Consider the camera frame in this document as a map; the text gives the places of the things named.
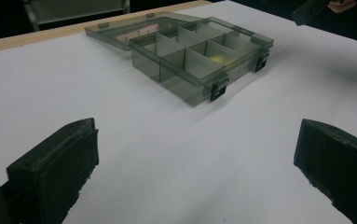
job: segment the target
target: plastic organizer box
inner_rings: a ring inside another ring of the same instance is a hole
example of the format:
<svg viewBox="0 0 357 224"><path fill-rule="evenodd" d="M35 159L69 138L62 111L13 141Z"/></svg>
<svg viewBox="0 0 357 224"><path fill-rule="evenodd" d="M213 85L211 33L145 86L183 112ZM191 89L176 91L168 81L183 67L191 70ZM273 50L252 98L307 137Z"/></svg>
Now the plastic organizer box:
<svg viewBox="0 0 357 224"><path fill-rule="evenodd" d="M217 18L175 13L87 27L88 35L131 49L132 65L192 106L216 100L262 69L273 39Z"/></svg>

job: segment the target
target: box lid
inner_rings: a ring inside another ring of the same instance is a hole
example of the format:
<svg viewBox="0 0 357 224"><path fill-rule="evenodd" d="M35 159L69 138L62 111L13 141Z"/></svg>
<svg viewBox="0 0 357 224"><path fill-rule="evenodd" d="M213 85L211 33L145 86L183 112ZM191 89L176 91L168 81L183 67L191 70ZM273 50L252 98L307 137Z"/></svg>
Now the box lid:
<svg viewBox="0 0 357 224"><path fill-rule="evenodd" d="M150 13L124 21L103 22L85 27L86 34L119 49L129 50L132 38L152 34L201 18L172 12Z"/></svg>

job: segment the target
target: black plastic object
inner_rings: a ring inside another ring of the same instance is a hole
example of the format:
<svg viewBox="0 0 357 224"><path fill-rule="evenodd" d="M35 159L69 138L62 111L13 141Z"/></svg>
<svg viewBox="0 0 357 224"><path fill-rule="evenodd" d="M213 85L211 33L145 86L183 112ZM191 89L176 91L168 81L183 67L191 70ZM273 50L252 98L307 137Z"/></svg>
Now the black plastic object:
<svg viewBox="0 0 357 224"><path fill-rule="evenodd" d="M264 68L266 66L266 62L268 61L269 56L270 56L270 54L266 54L266 55L257 59L256 67L254 69L255 72L259 72L262 68Z"/></svg>
<svg viewBox="0 0 357 224"><path fill-rule="evenodd" d="M65 125L7 167L0 210L10 222L62 223L99 164L94 119Z"/></svg>
<svg viewBox="0 0 357 224"><path fill-rule="evenodd" d="M357 137L334 126L303 119L295 166L336 209L357 224Z"/></svg>
<svg viewBox="0 0 357 224"><path fill-rule="evenodd" d="M227 91L227 84L229 82L228 76L225 75L224 78L217 79L213 82L213 88L211 89L210 101L218 99L221 95L225 94Z"/></svg>
<svg viewBox="0 0 357 224"><path fill-rule="evenodd" d="M329 2L331 0L307 0L292 13L292 19L298 26L307 24L326 9Z"/></svg>

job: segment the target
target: white surface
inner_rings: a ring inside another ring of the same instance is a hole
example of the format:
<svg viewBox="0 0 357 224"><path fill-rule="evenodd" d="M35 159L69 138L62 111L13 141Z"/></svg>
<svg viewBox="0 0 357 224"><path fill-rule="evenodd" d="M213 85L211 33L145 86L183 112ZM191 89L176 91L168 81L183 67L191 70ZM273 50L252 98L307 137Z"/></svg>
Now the white surface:
<svg viewBox="0 0 357 224"><path fill-rule="evenodd" d="M101 163L64 223L350 223L293 159L303 118L357 136L357 42L232 2L183 13L274 38L260 77L192 108L85 33L0 51L0 184L94 117Z"/></svg>

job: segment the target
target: box latch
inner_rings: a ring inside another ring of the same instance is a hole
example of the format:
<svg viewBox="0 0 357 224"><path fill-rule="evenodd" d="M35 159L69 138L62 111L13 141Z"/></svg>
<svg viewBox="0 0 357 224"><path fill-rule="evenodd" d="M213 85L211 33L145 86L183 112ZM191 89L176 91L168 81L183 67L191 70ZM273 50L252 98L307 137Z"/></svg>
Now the box latch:
<svg viewBox="0 0 357 224"><path fill-rule="evenodd" d="M260 69L264 68L266 66L266 62L268 61L268 56L270 54L265 54L262 57L257 59L257 63L256 63L256 68L254 69L255 72L260 71Z"/></svg>
<svg viewBox="0 0 357 224"><path fill-rule="evenodd" d="M109 22L99 23L98 26L99 26L100 29L109 27Z"/></svg>
<svg viewBox="0 0 357 224"><path fill-rule="evenodd" d="M224 77L218 78L213 81L213 87L211 88L210 101L218 99L227 91L227 84L229 82L228 76L225 74Z"/></svg>

